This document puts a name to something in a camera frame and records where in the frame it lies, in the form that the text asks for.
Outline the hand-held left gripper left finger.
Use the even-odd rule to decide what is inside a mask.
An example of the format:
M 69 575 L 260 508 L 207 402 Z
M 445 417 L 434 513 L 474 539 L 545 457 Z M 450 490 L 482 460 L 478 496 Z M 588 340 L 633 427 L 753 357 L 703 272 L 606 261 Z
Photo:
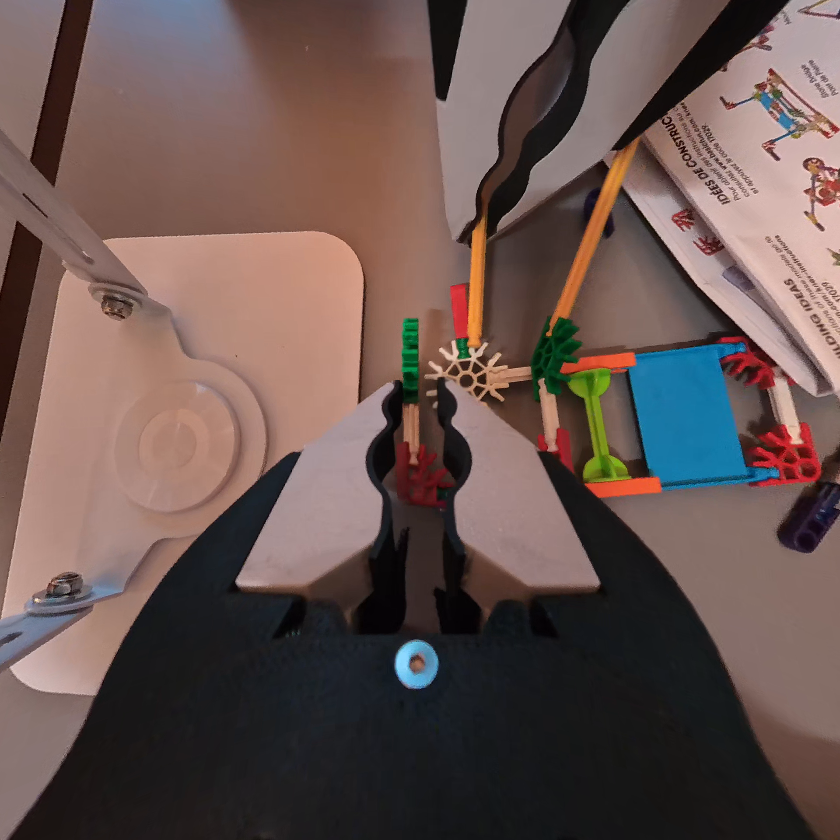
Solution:
M 363 634 L 405 620 L 405 534 L 385 478 L 403 384 L 385 384 L 298 455 L 236 580 L 244 592 L 335 604 Z

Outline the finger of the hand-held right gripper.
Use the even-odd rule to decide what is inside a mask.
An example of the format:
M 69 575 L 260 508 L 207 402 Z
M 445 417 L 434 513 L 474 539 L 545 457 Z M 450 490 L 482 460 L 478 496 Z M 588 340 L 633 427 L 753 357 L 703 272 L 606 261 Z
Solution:
M 575 2 L 436 5 L 437 138 L 444 207 L 465 243 L 571 73 Z
M 573 2 L 515 164 L 491 195 L 496 235 L 589 170 L 630 128 L 726 2 Z

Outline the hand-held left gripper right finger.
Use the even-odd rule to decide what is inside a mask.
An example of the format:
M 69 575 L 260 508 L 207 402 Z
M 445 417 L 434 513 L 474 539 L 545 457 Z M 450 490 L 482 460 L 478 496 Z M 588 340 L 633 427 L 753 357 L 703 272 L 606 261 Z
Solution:
M 503 602 L 596 592 L 601 583 L 552 483 L 568 473 L 460 385 L 439 379 L 437 420 L 454 486 L 444 510 L 444 634 L 475 634 Z

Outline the yellow plastic rod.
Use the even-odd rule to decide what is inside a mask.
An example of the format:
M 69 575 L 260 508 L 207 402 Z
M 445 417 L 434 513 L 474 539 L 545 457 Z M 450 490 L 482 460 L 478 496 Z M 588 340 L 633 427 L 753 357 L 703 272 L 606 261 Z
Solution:
M 568 319 L 581 291 L 585 276 L 594 257 L 597 246 L 606 228 L 606 222 L 613 210 L 624 178 L 633 161 L 639 145 L 639 138 L 615 153 L 612 164 L 600 193 L 595 200 L 590 219 L 585 227 L 581 244 L 575 254 L 570 272 L 563 285 L 558 303 L 549 320 L 549 327 L 545 333 L 547 337 L 553 335 L 556 323 L 561 319 Z
M 478 349 L 482 344 L 487 265 L 487 221 L 485 204 L 471 232 L 469 264 L 469 296 L 467 318 L 467 345 Z

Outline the colourful construction toy model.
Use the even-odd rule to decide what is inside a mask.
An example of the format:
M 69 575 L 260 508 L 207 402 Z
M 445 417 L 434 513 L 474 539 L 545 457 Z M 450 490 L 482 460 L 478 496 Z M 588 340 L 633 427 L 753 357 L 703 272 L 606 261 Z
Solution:
M 450 288 L 455 339 L 441 349 L 445 364 L 430 362 L 429 381 L 447 379 L 480 400 L 503 400 L 510 384 L 534 384 L 528 366 L 500 364 L 500 353 L 486 358 L 487 343 L 468 347 L 468 285 Z M 436 454 L 419 442 L 418 320 L 407 318 L 402 329 L 404 391 L 403 442 L 396 446 L 397 496 L 427 508 L 443 508 L 453 484 L 445 468 L 435 468 Z M 747 374 L 770 399 L 772 428 L 758 435 L 747 454 L 742 449 L 729 401 L 725 369 Z M 579 398 L 589 428 L 592 456 L 583 466 L 586 487 L 599 498 L 658 494 L 665 490 L 729 485 L 779 487 L 817 482 L 823 473 L 811 429 L 795 410 L 791 383 L 747 340 L 646 353 L 613 353 L 566 361 L 560 383 Z M 647 473 L 632 476 L 608 444 L 602 398 L 615 377 L 626 374 Z M 557 395 L 544 380 L 537 395 L 542 433 L 537 449 L 574 471 L 571 439 L 560 425 Z

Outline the toy instruction booklet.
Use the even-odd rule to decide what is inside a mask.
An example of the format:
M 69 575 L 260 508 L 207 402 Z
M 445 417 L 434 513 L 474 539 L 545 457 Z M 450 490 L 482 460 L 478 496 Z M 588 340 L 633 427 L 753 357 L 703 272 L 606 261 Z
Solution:
M 645 136 L 722 250 L 709 297 L 795 383 L 838 394 L 838 2 L 789 2 Z

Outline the purple clip connector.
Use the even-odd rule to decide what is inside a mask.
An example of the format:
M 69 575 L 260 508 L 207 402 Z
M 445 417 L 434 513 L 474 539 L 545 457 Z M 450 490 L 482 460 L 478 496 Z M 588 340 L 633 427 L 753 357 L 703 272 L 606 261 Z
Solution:
M 584 218 L 584 236 L 582 241 L 586 241 L 587 237 L 589 236 L 590 227 L 592 226 L 592 218 L 595 213 L 596 207 L 601 198 L 602 189 L 601 187 L 596 187 L 590 190 L 584 199 L 583 204 L 583 218 Z M 613 205 L 611 205 L 610 211 L 605 217 L 604 225 L 602 226 L 601 233 L 598 234 L 600 238 L 609 238 L 612 237 L 615 232 L 615 219 L 614 219 L 614 208 L 615 201 L 613 201 Z

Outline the white metal stand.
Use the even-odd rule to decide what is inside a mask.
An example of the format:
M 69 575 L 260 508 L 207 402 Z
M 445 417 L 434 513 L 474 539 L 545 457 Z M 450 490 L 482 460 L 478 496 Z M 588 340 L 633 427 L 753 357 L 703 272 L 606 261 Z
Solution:
M 102 241 L 4 133 L 2 208 L 66 269 L 2 669 L 91 697 L 175 550 L 354 409 L 364 275 L 322 232 Z

